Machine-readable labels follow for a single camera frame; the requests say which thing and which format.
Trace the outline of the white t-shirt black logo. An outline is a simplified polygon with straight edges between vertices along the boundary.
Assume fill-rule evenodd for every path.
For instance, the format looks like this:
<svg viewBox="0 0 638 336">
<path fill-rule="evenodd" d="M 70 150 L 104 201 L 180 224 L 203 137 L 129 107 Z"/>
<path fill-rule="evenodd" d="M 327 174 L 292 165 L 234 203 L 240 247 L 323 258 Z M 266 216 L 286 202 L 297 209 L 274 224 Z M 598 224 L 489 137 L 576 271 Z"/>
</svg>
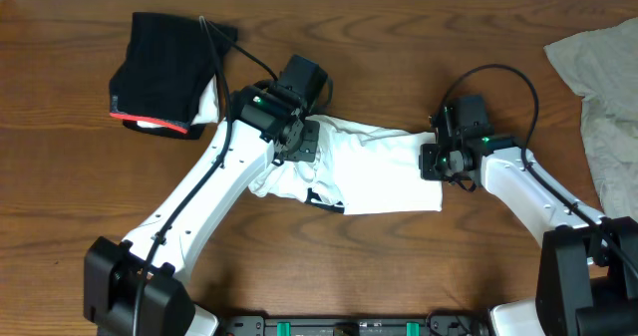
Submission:
<svg viewBox="0 0 638 336">
<path fill-rule="evenodd" d="M 419 167 L 420 147 L 435 140 L 433 133 L 325 115 L 310 119 L 319 124 L 315 161 L 269 167 L 249 185 L 253 194 L 294 198 L 345 215 L 442 209 L 442 184 L 422 179 Z"/>
</svg>

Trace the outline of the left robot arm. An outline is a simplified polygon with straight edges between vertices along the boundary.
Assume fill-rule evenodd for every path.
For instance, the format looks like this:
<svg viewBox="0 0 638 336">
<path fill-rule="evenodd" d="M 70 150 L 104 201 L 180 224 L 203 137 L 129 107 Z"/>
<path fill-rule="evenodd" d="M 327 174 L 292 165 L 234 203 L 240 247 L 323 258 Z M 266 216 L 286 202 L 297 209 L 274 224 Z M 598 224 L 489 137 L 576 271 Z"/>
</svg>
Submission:
<svg viewBox="0 0 638 336">
<path fill-rule="evenodd" d="M 219 321 L 185 287 L 207 241 L 263 171 L 310 161 L 318 130 L 305 119 L 320 93 L 247 86 L 170 196 L 123 240 L 99 237 L 84 260 L 84 316 L 101 335 L 212 335 Z"/>
</svg>

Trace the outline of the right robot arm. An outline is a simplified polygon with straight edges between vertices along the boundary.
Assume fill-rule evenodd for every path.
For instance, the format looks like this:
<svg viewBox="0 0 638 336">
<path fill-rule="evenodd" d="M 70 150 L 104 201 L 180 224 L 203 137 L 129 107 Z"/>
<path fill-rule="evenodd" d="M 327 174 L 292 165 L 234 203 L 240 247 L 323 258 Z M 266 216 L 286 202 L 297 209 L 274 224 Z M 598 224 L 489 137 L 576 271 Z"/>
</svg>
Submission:
<svg viewBox="0 0 638 336">
<path fill-rule="evenodd" d="M 541 247 L 534 297 L 495 306 L 493 335 L 634 335 L 637 223 L 582 203 L 511 136 L 439 136 L 420 147 L 426 180 L 481 187 Z"/>
</svg>

